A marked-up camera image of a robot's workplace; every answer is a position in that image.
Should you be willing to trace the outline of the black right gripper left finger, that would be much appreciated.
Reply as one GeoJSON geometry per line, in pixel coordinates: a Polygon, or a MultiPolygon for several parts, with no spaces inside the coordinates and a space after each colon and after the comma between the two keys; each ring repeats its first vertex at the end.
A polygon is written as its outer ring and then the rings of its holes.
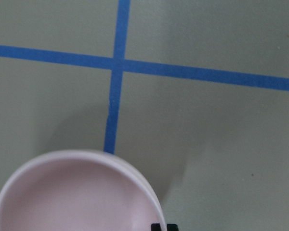
{"type": "Polygon", "coordinates": [[[159,223],[151,224],[151,231],[161,231],[161,226],[159,223]]]}

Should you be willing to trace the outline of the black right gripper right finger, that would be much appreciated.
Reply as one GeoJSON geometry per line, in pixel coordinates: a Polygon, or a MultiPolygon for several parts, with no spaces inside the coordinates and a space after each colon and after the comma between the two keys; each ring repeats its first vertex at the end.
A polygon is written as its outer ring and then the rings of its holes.
{"type": "Polygon", "coordinates": [[[167,224],[167,231],[178,231],[177,224],[167,224]]]}

